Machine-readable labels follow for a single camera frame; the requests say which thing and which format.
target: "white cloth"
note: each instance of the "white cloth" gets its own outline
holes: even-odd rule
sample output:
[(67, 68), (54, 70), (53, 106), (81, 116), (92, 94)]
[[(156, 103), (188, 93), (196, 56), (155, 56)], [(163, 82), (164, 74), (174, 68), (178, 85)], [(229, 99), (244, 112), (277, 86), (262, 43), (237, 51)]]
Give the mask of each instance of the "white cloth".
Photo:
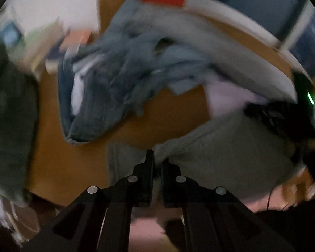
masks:
[(214, 72), (206, 74), (203, 85), (211, 118), (244, 109), (248, 103), (266, 104), (268, 102), (267, 99)]
[(78, 115), (81, 110), (81, 103), (84, 97), (84, 77), (86, 73), (97, 63), (101, 63), (105, 55), (91, 54), (86, 58), (75, 63), (72, 67), (74, 76), (74, 86), (71, 93), (71, 109), (74, 116)]

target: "black device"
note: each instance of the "black device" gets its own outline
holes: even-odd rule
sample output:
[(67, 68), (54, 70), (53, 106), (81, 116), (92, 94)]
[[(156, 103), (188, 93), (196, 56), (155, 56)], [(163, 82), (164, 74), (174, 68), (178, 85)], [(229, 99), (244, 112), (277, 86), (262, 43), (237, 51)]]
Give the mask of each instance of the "black device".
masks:
[[(132, 208), (150, 206), (154, 168), (154, 154), (148, 150), (131, 176), (109, 188), (86, 189), (22, 251), (128, 251)], [(164, 206), (183, 209), (187, 251), (295, 251), (225, 188), (200, 187), (168, 159), (160, 176)]]

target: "pile of clothes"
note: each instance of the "pile of clothes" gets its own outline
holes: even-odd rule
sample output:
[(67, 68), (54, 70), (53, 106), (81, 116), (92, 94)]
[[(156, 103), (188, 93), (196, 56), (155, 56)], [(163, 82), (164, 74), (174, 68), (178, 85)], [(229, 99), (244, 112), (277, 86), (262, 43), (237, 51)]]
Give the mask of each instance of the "pile of clothes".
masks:
[(129, 113), (141, 115), (162, 88), (179, 95), (199, 84), (207, 85), (208, 100), (225, 91), (227, 99), (212, 102), (219, 114), (217, 105), (228, 112), (247, 102), (296, 100), (285, 74), (201, 18), (127, 0), (101, 37), (58, 69), (64, 138), (89, 142)]

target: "green light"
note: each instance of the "green light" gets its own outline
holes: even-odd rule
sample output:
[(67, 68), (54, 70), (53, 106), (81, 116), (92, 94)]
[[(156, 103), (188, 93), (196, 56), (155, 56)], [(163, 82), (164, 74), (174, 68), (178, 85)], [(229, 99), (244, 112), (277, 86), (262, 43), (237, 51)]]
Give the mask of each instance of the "green light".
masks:
[(314, 102), (314, 100), (311, 98), (311, 95), (308, 93), (308, 97), (309, 97), (309, 100), (310, 100), (310, 102), (311, 102), (311, 104), (315, 104), (315, 102)]

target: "gray towel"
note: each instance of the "gray towel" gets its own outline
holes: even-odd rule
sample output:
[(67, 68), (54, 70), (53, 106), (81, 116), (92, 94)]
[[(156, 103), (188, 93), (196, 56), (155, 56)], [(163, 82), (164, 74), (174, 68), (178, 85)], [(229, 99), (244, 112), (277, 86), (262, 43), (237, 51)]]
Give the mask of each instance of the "gray towel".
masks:
[(25, 181), (37, 114), (34, 81), (17, 70), (0, 44), (0, 195), (11, 201), (27, 199)]
[[(243, 111), (210, 120), (153, 149), (157, 165), (168, 157), (200, 186), (223, 186), (243, 202), (262, 197), (303, 166), (294, 166), (286, 156), (283, 139)], [(145, 157), (145, 150), (120, 143), (108, 145), (107, 153), (111, 185), (131, 175)]]

